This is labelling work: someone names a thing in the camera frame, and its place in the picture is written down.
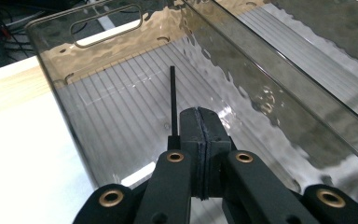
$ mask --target brass insert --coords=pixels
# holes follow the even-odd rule
[[[245,163],[253,161],[253,157],[248,153],[244,153],[244,152],[238,153],[235,158],[237,158],[238,161],[245,162]]]
[[[118,205],[124,198],[124,194],[118,189],[109,189],[100,197],[100,205],[103,207],[113,207]]]
[[[171,162],[179,162],[182,161],[185,158],[185,156],[182,153],[173,152],[168,154],[167,160]]]
[[[343,198],[341,198],[339,195],[337,195],[335,192],[328,190],[328,189],[319,189],[316,192],[316,196],[319,200],[321,200],[323,203],[335,207],[335,208],[342,208],[345,206],[345,201]]]

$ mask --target transparent plastic bin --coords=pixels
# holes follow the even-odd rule
[[[248,49],[242,45],[241,38],[256,36],[215,2],[143,4],[102,1],[26,27],[95,187],[153,167],[166,150],[174,65],[178,112],[191,106],[215,111],[237,148],[256,153],[287,188],[301,193],[325,183],[357,192],[358,150],[320,114],[333,108],[358,127],[348,108],[306,77],[277,81],[266,68],[296,67],[261,39]],[[110,14],[131,17],[104,34],[73,34]],[[265,63],[255,61],[257,48],[269,50]],[[296,83],[306,89],[298,91]]]

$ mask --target bin handle cutout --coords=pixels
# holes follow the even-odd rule
[[[76,39],[75,34],[77,34],[79,32],[79,30],[82,30],[87,25],[87,22],[97,21],[98,19],[100,19],[102,17],[107,17],[109,15],[112,15],[112,14],[115,14],[115,13],[118,13],[121,11],[126,11],[128,9],[132,9],[132,11],[131,11],[132,13],[134,12],[134,10],[138,11],[139,12],[139,20],[128,22],[126,24],[123,24],[118,27],[114,27],[112,29],[97,33],[95,35],[88,36],[83,39]],[[131,4],[131,5],[128,5],[125,7],[107,11],[103,14],[100,14],[100,15],[97,15],[94,17],[90,17],[90,18],[87,18],[82,21],[77,21],[71,25],[70,32],[71,32],[72,38],[74,39],[75,45],[81,49],[85,49],[90,46],[96,45],[98,43],[104,42],[107,39],[111,39],[111,38],[114,38],[119,35],[124,35],[128,32],[136,30],[142,25],[142,22],[143,22],[143,20],[142,20],[141,8],[138,5]]]

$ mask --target black metal rod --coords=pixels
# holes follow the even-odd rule
[[[177,136],[178,118],[177,118],[177,108],[176,108],[175,66],[171,66],[171,118],[172,118],[172,136]]]

